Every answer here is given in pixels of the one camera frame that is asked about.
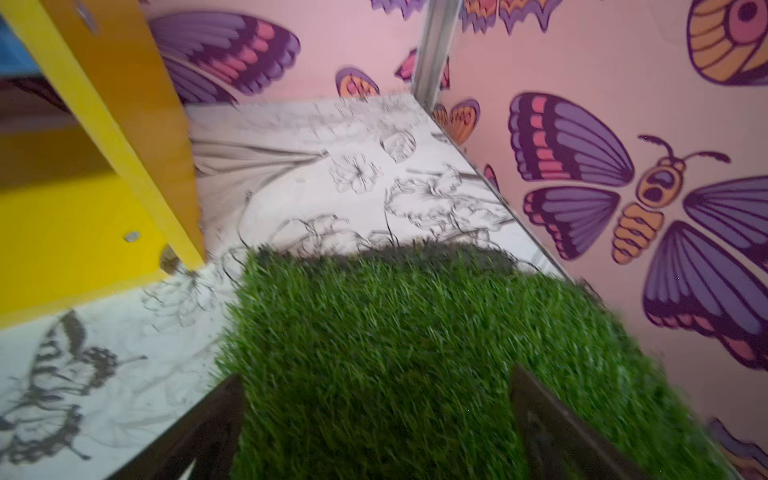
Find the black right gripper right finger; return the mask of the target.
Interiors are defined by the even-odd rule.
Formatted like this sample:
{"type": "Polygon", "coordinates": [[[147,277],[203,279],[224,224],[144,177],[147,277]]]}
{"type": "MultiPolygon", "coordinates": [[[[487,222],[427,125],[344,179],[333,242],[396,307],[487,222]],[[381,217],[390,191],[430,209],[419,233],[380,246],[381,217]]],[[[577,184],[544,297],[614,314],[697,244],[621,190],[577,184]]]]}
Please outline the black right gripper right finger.
{"type": "Polygon", "coordinates": [[[533,479],[648,479],[528,370],[512,369],[509,399],[533,479]]]}

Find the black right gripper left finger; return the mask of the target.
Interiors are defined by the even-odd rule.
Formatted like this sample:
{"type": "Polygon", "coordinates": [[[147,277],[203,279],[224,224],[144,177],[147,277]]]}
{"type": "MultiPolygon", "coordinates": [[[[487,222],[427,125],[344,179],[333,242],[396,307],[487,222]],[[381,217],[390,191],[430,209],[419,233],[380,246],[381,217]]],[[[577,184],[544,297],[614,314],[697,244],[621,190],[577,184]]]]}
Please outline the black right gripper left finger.
{"type": "Polygon", "coordinates": [[[110,477],[227,479],[238,450],[245,406],[241,377],[227,377],[110,477]]]}

